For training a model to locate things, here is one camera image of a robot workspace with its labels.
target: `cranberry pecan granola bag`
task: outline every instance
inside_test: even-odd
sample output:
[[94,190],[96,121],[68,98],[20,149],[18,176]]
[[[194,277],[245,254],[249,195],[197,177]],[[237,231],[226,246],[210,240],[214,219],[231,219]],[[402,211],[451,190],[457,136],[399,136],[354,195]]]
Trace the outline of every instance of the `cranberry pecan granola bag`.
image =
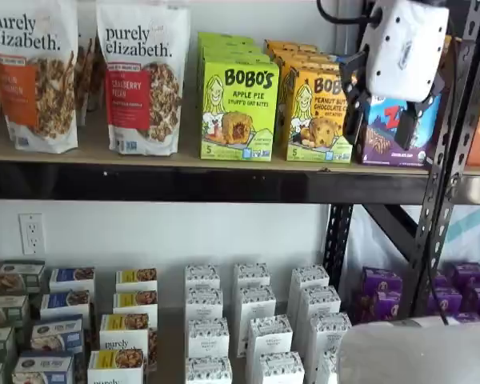
[[178,150],[190,15],[170,4],[98,0],[110,149],[121,154]]
[[0,100],[19,150],[78,146],[75,0],[0,1]]

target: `shelf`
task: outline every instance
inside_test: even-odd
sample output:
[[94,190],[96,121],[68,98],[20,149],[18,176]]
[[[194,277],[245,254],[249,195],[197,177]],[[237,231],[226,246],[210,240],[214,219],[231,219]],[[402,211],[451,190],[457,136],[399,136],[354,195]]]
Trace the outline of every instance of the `shelf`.
[[201,160],[198,128],[183,118],[179,152],[122,156],[108,149],[103,114],[65,154],[18,151],[0,123],[0,198],[58,200],[420,204],[420,169],[319,162]]

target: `black cable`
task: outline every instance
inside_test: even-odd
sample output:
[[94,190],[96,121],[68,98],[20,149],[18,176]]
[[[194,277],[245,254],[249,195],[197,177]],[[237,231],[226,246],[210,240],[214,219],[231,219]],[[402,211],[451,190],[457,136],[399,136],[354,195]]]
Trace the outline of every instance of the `black cable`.
[[379,24],[382,19],[382,14],[379,16],[359,16],[358,18],[336,18],[326,12],[322,6],[322,0],[317,0],[317,8],[320,15],[327,20],[328,22],[332,22],[333,24],[341,24],[343,26],[351,26],[351,25],[364,25],[364,24]]

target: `purely elizabeth box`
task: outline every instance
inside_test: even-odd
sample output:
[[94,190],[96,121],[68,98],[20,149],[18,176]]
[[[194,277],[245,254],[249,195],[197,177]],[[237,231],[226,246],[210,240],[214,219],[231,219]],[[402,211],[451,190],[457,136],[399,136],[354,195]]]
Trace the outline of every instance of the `purely elizabeth box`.
[[255,378],[259,376],[259,359],[262,354],[290,352],[293,334],[285,314],[250,320],[246,356],[247,384],[254,384]]

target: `bobo's box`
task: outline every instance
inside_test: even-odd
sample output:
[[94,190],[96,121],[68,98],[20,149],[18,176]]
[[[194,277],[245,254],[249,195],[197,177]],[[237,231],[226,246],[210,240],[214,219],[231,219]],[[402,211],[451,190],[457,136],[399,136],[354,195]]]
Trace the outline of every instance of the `bobo's box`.
[[409,150],[403,150],[394,140],[400,116],[407,103],[391,98],[372,96],[365,112],[366,127],[355,147],[356,158],[362,164],[383,166],[423,166],[432,146],[435,120],[440,98],[418,120]]
[[346,99],[339,72],[293,68],[282,86],[287,93],[286,160],[350,162],[352,146],[342,136]]
[[201,158],[269,162],[279,68],[248,58],[205,58]]

